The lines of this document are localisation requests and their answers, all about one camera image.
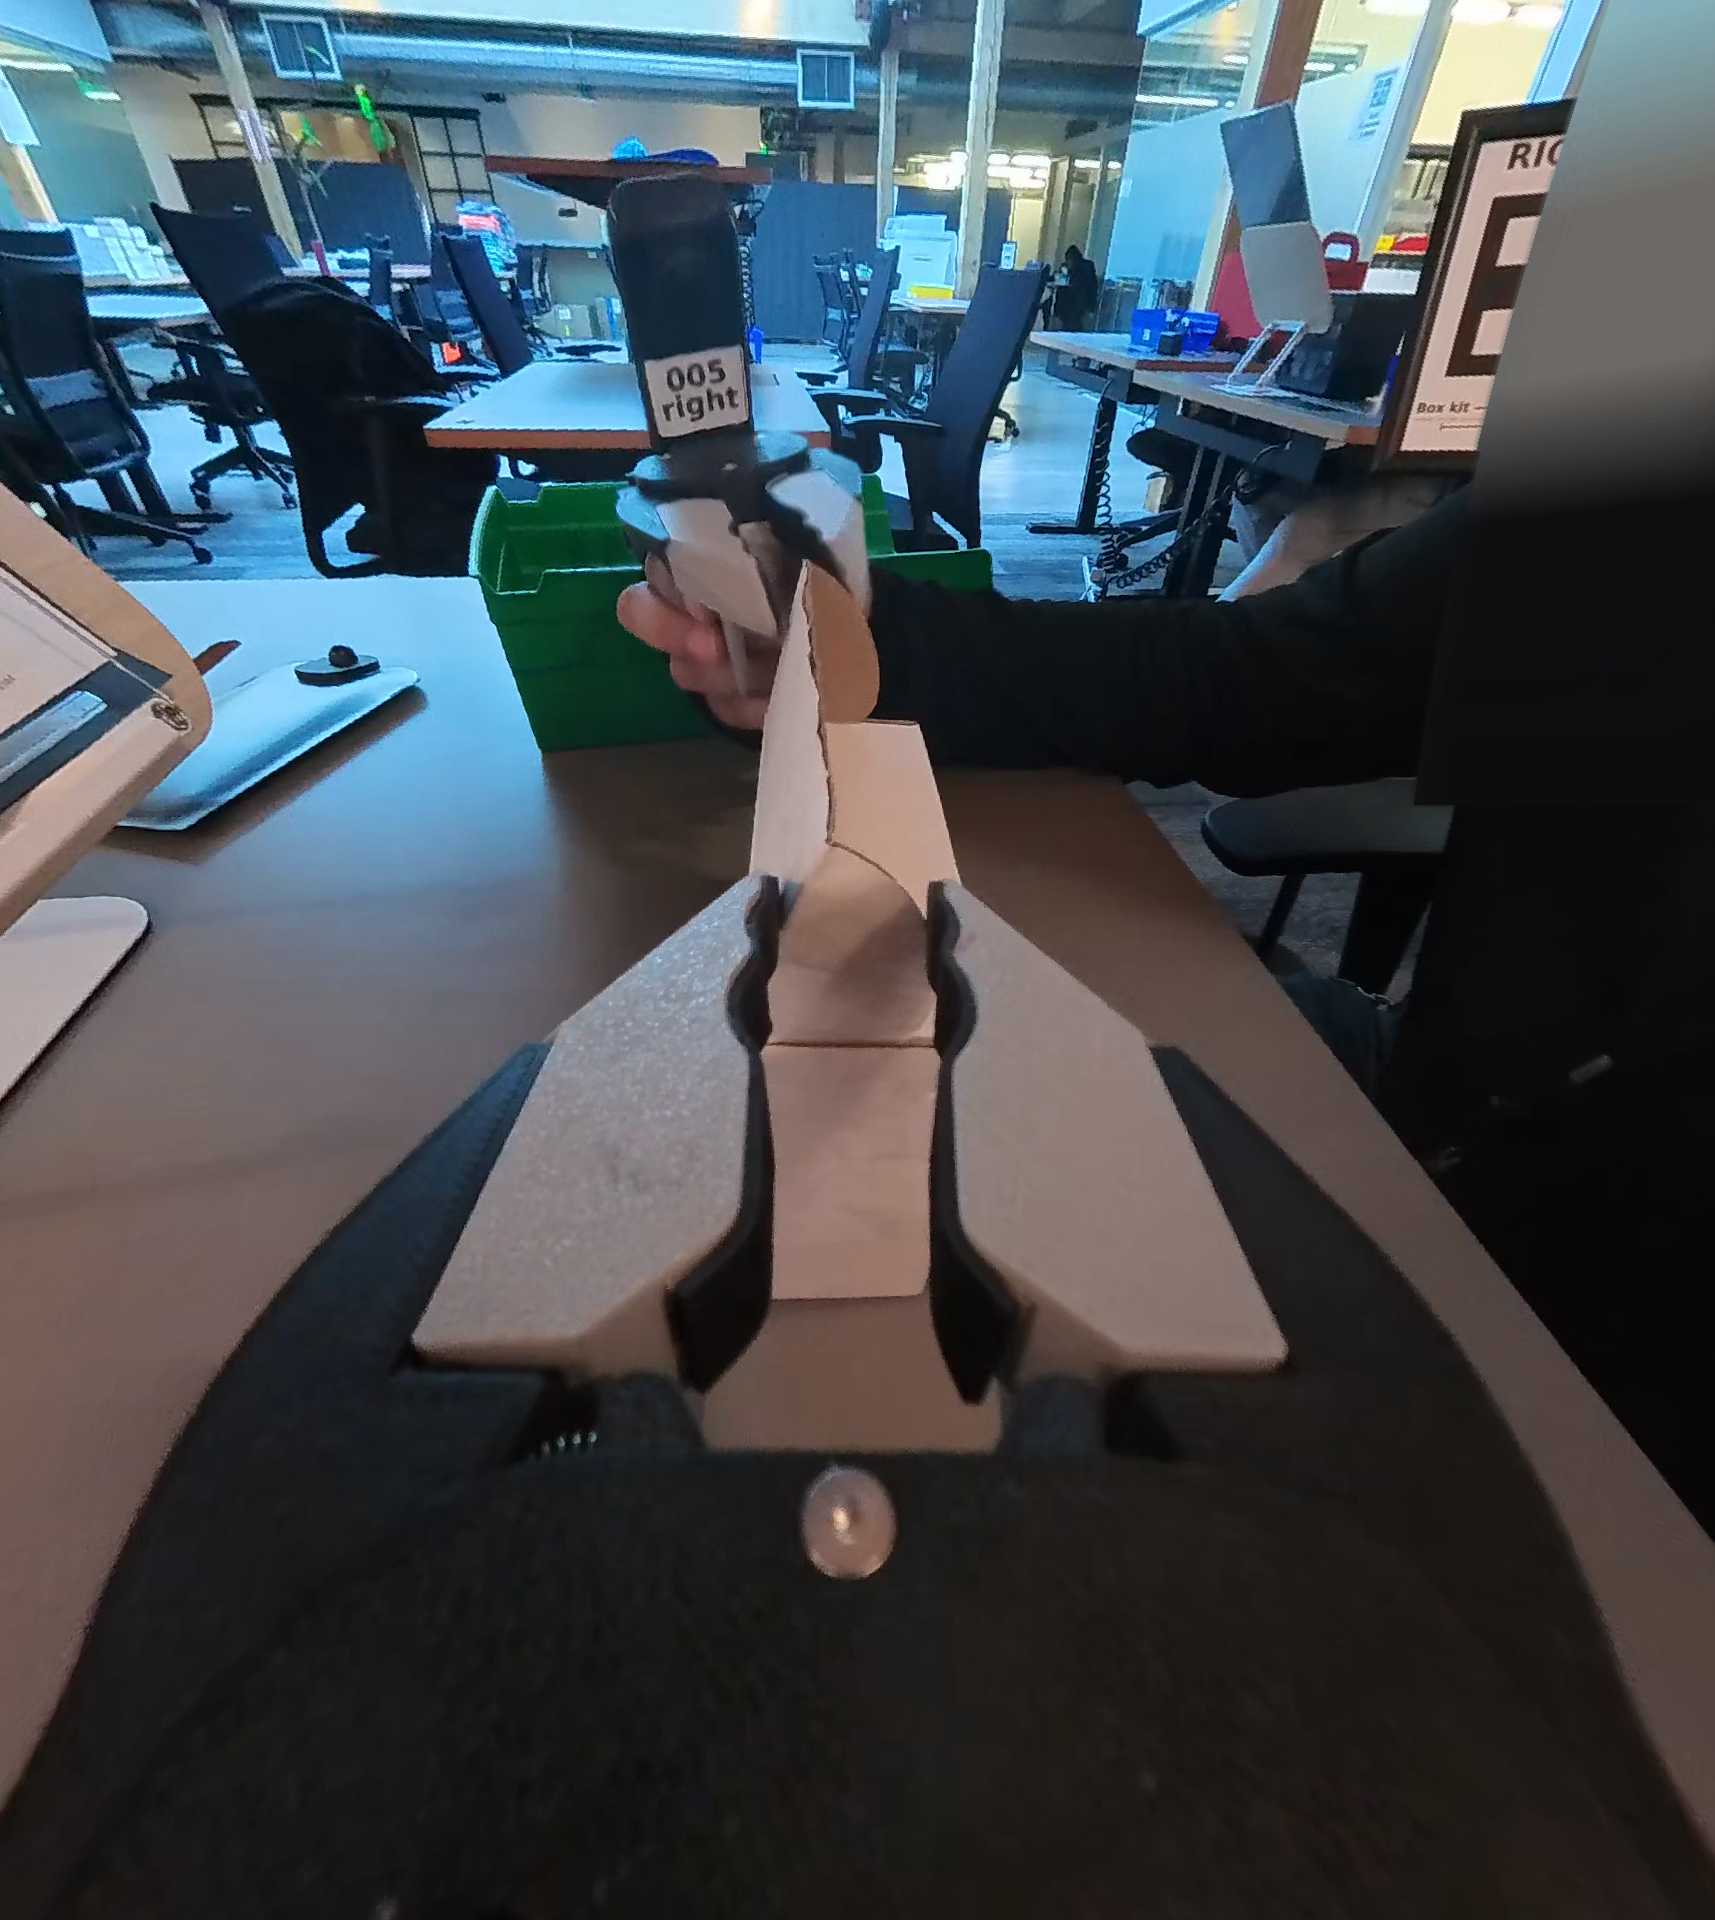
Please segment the person's right hand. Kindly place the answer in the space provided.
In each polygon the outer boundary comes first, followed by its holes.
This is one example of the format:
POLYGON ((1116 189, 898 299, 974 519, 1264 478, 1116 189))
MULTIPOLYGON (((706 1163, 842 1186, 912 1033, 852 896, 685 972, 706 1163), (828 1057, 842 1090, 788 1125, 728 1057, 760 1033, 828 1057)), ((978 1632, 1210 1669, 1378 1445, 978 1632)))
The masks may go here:
POLYGON ((617 604, 623 625, 671 663, 673 679, 726 731, 764 731, 778 652, 748 645, 744 672, 732 661, 726 627, 714 612, 687 602, 663 572, 627 587, 617 604))

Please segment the black framed sign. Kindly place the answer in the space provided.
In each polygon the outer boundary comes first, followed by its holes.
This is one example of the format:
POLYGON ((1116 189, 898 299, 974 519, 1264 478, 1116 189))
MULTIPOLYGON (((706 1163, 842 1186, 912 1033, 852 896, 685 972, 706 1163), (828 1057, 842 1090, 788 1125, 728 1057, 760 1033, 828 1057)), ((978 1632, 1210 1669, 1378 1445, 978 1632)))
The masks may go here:
POLYGON ((1380 471, 1476 464, 1572 99, 1474 108, 1460 121, 1374 445, 1380 471))

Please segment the grey metal tray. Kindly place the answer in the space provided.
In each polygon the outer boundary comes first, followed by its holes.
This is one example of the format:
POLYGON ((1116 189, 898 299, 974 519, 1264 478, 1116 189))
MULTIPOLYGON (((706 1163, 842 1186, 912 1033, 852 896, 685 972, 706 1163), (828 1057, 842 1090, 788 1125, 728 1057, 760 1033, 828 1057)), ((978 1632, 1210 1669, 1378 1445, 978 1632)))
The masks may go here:
POLYGON ((121 827, 199 827, 421 683, 417 669, 383 661, 379 674, 357 683, 309 685, 295 678, 295 663, 219 691, 209 738, 133 805, 121 827))

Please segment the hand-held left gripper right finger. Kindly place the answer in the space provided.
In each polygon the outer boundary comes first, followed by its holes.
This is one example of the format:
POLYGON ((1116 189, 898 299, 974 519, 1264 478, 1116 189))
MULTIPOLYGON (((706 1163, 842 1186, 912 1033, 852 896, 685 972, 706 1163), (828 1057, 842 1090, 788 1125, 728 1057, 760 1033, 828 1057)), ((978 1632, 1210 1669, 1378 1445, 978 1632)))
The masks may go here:
POLYGON ((926 923, 928 1300, 962 1397, 1280 1370, 1286 1336, 1140 1029, 956 879, 926 923))

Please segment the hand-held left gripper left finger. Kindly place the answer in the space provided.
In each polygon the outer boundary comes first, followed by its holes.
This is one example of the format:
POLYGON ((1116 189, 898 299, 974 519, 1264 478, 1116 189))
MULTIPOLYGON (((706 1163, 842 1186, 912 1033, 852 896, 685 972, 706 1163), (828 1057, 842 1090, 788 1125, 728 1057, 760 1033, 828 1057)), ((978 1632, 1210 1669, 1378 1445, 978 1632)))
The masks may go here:
POLYGON ((748 876, 565 1020, 425 1309, 431 1363, 712 1387, 772 1300, 760 1017, 780 881, 748 876))

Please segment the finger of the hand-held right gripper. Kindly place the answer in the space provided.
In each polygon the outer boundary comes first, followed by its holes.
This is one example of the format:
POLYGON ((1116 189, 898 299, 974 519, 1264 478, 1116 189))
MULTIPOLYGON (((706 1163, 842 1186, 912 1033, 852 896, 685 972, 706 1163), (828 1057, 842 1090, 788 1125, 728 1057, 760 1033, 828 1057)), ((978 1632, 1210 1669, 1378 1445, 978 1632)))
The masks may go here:
POLYGON ((774 537, 800 563, 834 572, 870 615, 870 545, 860 468, 796 468, 774 478, 774 537))
POLYGON ((754 638, 778 638, 782 614, 758 560, 716 495, 649 506, 663 524, 663 550, 649 560, 649 584, 671 606, 718 614, 754 638))

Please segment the white cardboard mailer box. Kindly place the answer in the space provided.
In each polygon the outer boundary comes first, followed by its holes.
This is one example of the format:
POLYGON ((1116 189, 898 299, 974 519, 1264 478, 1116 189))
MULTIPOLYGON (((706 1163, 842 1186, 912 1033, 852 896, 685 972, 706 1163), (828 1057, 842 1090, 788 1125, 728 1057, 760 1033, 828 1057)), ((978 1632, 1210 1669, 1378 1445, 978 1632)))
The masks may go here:
POLYGON ((872 714, 854 594, 808 565, 764 725, 752 863, 782 892, 762 1066, 772 1308, 706 1395, 720 1448, 988 1452, 940 1352, 932 1172, 940 1052, 928 900, 960 861, 922 731, 872 714))

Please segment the person's right forearm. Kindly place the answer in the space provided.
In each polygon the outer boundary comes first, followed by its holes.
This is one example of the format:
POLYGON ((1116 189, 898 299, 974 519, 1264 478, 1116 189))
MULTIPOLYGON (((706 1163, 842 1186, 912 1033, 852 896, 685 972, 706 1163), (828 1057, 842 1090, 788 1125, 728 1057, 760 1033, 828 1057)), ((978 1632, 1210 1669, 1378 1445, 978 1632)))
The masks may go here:
POLYGON ((1234 800, 1412 778, 1470 491, 1236 598, 1016 600, 876 572, 874 714, 938 767, 1234 800))

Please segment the office chair with black jacket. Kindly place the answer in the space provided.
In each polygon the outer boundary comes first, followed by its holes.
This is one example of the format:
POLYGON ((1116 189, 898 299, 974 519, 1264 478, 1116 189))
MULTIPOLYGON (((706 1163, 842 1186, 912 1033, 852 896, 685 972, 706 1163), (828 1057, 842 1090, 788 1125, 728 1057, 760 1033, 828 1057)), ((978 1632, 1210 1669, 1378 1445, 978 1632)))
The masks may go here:
POLYGON ((285 270, 249 214, 153 211, 287 441, 315 568, 469 575, 499 457, 429 441, 455 383, 349 283, 285 270))

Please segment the instruction sheet on stand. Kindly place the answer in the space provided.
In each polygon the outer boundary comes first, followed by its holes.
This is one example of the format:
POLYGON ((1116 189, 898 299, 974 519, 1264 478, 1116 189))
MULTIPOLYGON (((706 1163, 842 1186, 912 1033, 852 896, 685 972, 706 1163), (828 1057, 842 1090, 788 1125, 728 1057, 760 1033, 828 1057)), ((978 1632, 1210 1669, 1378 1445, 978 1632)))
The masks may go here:
POLYGON ((123 896, 55 886, 213 725, 193 655, 0 479, 0 561, 115 652, 0 738, 0 1104, 151 929, 123 896))

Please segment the green plastic bin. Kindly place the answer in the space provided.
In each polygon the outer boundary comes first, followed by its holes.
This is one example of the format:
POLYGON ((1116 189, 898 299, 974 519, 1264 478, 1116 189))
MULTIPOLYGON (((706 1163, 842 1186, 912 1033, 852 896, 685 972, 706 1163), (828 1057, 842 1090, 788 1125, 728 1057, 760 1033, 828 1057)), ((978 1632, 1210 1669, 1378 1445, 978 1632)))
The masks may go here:
MULTIPOLYGON (((505 643, 521 697, 545 751, 651 746, 689 738, 710 723, 710 714, 671 674, 671 663, 623 625, 621 594, 649 575, 655 552, 637 552, 617 513, 629 486, 549 481, 531 498, 487 491, 473 537, 473 572, 505 643)), ((988 591, 992 561, 980 547, 942 553, 896 552, 876 545, 886 531, 886 502, 878 481, 864 478, 870 545, 870 587, 884 575, 936 582, 944 587, 988 591)), ((780 636, 746 636, 728 625, 732 661, 744 672, 744 653, 778 652, 776 669, 794 653, 808 653, 806 602, 826 598, 832 623, 852 627, 868 641, 866 620, 834 572, 798 561, 764 525, 744 525, 740 537, 754 553, 782 614, 780 636)))

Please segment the long wooden-top desk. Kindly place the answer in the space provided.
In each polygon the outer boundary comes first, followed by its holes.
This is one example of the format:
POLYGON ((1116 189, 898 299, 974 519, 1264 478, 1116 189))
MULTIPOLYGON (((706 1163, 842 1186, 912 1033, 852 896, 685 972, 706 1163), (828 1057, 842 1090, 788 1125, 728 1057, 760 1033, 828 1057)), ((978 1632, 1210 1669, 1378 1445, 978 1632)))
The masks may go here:
POLYGON ((1352 487, 1374 478, 1380 405, 1326 402, 1270 381, 1234 381, 1224 353, 1164 353, 1134 347, 1126 334, 1032 334, 1044 369, 1098 400, 1074 515, 1034 519, 1038 535, 1094 535, 1110 524, 1116 431, 1130 411, 1154 411, 1154 431, 1180 444, 1174 475, 1158 483, 1154 512, 1198 509, 1218 481, 1246 468, 1300 487, 1352 487))

